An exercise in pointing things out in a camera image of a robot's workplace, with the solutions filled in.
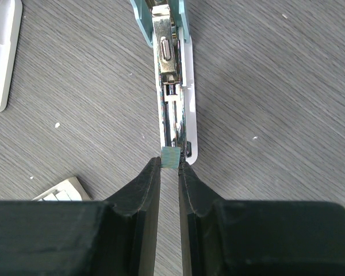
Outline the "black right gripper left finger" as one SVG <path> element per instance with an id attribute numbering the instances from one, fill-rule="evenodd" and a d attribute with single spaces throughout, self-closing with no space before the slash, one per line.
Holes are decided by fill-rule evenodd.
<path id="1" fill-rule="evenodd" d="M 103 201 L 0 201 L 0 275 L 152 275 L 160 158 Z"/>

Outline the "white stapler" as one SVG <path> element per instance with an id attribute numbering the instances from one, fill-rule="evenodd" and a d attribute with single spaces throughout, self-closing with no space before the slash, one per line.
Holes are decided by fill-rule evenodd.
<path id="1" fill-rule="evenodd" d="M 0 1 L 0 112 L 9 97 L 21 17 L 21 0 Z"/>

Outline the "staple strip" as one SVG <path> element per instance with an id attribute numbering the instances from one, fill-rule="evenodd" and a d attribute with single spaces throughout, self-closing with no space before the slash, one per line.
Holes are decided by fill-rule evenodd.
<path id="1" fill-rule="evenodd" d="M 161 168 L 177 169 L 180 164 L 181 149 L 179 147 L 162 147 Z"/>

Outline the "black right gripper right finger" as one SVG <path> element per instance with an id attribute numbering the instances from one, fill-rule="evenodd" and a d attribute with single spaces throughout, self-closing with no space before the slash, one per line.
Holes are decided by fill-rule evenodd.
<path id="1" fill-rule="evenodd" d="M 345 275 L 345 208 L 227 200 L 179 167 L 184 275 Z"/>

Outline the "staples tray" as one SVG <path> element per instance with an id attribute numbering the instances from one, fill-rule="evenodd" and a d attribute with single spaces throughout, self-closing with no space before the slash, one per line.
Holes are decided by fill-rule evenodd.
<path id="1" fill-rule="evenodd" d="M 91 201 L 77 177 L 67 178 L 33 199 L 34 201 Z"/>

